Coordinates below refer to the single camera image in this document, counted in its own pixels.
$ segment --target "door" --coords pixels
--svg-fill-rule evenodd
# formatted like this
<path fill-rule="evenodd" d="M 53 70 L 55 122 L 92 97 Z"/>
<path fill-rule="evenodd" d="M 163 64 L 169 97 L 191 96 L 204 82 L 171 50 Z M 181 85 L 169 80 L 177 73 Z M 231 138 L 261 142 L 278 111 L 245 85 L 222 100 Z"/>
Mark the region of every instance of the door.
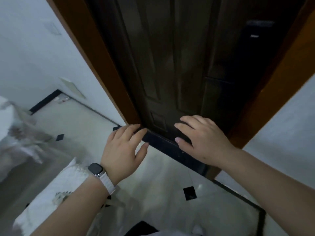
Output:
<path fill-rule="evenodd" d="M 304 0 L 86 0 L 145 127 L 183 115 L 227 133 Z"/>

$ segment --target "smartwatch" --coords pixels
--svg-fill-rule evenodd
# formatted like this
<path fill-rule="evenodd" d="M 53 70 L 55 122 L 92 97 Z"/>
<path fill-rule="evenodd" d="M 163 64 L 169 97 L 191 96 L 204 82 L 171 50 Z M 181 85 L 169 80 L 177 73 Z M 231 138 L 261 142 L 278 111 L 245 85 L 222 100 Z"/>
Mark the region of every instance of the smartwatch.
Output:
<path fill-rule="evenodd" d="M 112 194 L 115 191 L 115 186 L 106 174 L 105 169 L 100 164 L 92 163 L 88 166 L 88 169 L 94 176 L 101 180 L 109 194 Z"/>

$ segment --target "door frame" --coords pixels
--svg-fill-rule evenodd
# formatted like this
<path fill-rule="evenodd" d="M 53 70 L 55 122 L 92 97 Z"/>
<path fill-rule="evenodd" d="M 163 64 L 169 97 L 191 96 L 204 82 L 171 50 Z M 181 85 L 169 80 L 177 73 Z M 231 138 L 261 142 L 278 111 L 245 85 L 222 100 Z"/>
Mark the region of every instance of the door frame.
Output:
<path fill-rule="evenodd" d="M 127 124 L 141 123 L 85 0 L 47 0 L 92 72 Z M 306 0 L 276 56 L 228 134 L 243 148 L 315 73 L 315 0 Z M 299 47 L 308 44 L 304 53 Z M 210 167 L 214 179 L 221 169 Z"/>

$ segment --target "right hand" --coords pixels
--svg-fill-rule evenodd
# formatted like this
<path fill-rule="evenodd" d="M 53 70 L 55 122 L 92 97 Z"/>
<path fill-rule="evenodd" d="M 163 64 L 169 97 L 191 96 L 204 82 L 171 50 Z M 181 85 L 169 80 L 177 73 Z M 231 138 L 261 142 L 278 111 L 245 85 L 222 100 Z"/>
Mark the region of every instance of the right hand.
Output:
<path fill-rule="evenodd" d="M 230 143 L 214 121 L 198 115 L 183 116 L 175 127 L 191 140 L 191 144 L 182 138 L 175 138 L 179 148 L 197 160 L 211 166 L 221 167 L 231 151 L 236 148 Z"/>

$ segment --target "white wall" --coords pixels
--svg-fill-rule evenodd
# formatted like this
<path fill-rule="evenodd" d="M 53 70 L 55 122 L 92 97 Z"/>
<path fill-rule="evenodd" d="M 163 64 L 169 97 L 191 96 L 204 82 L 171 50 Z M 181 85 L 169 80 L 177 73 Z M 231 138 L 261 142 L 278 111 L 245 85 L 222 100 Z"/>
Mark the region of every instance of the white wall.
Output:
<path fill-rule="evenodd" d="M 51 34 L 47 21 L 61 35 Z M 86 99 L 59 77 L 71 80 Z M 125 125 L 46 0 L 0 0 L 0 95 L 30 109 L 56 89 Z"/>
<path fill-rule="evenodd" d="M 315 75 L 247 143 L 244 150 L 315 188 Z M 216 179 L 255 202 L 225 172 Z M 265 235 L 286 235 L 269 216 L 266 222 Z"/>

